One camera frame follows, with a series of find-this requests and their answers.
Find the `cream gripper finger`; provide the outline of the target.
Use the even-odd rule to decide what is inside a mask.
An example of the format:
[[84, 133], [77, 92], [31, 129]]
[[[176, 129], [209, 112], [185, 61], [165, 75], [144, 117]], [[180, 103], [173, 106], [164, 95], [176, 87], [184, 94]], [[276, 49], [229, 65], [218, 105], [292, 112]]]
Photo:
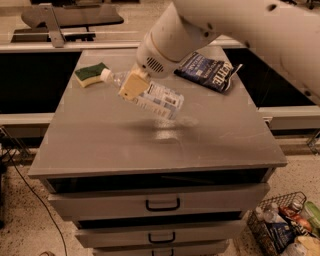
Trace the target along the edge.
[[119, 95], [126, 100], [133, 100], [149, 87], [149, 77], [144, 73], [130, 72], [122, 84]]

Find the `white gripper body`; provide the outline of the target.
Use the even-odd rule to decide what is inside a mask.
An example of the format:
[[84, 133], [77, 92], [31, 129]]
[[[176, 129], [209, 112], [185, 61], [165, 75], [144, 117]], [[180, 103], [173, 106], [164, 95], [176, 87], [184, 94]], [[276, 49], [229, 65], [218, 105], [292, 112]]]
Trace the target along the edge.
[[165, 78], [180, 62], [172, 44], [163, 40], [145, 39], [137, 50], [137, 64], [153, 78]]

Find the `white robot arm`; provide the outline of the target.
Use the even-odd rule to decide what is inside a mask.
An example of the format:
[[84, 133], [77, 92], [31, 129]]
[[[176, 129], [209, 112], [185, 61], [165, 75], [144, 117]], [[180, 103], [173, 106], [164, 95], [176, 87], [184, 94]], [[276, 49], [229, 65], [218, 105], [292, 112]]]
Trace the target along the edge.
[[320, 15], [281, 0], [172, 0], [137, 49], [120, 89], [132, 100], [219, 36], [246, 46], [312, 102], [320, 102]]

